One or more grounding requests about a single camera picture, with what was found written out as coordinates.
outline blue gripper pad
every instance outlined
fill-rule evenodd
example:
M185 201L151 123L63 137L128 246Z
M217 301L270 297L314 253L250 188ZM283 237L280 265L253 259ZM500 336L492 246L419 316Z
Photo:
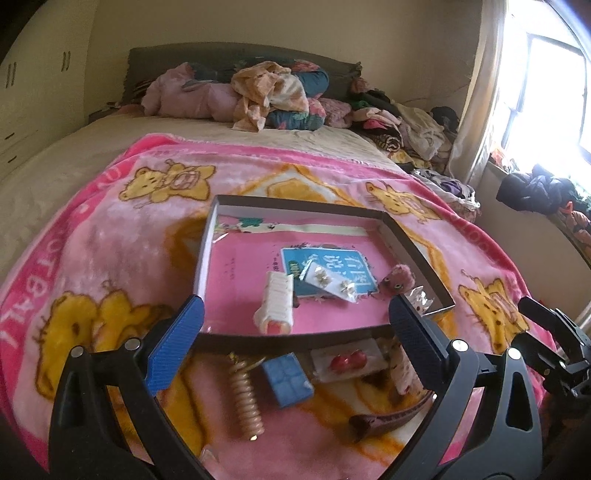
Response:
M392 297L388 316L423 387L441 392L445 384L448 338L436 323L419 315L404 295Z
M183 363L189 348L203 326L203 300L191 296L179 311L174 323L148 356L146 386L151 395L168 388Z

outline headboard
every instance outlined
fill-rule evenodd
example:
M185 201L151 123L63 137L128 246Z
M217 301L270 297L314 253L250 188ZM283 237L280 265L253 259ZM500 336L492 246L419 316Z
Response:
M323 96L337 100L344 99L351 80L361 75L360 62L346 63L290 48L251 43L172 43L132 48L129 51L122 101L128 103L133 99L134 89L140 82L153 80L185 61L198 62L217 72L224 72L224 77L231 77L238 61L248 57L265 56L303 59L316 63L329 74L329 88Z

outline black mount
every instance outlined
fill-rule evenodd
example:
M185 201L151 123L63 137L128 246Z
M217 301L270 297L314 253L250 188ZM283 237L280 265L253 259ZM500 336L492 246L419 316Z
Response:
M540 419L526 364L544 376L544 387L565 403L586 404L591 340L564 314L531 299L522 299L519 310L549 330L574 363L567 365L527 333L518 335L513 348L503 355L475 352L461 339L450 341L436 323L418 315L404 296L392 299L390 333L400 339L423 386L437 397L381 480L538 478ZM116 351L89 353L82 347L71 351L51 417L52 478L213 480L145 383L147 359L175 321L158 323L143 340L128 340ZM129 451L107 385L119 388L154 465ZM484 387L482 401L462 452L441 464L478 387Z

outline beige bedspread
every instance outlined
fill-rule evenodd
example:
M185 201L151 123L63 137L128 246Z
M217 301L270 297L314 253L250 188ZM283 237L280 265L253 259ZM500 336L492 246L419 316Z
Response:
M288 148L347 158L401 171L373 144L357 134L332 127L317 131L232 130L232 124L207 120L111 115L55 142L0 183L0 281L33 237L87 182L95 178L135 140L151 132L243 145Z

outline window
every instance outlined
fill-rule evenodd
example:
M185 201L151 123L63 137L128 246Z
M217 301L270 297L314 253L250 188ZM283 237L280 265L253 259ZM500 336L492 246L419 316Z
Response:
M540 164L591 193L591 63L552 7L509 0L493 135L530 172Z

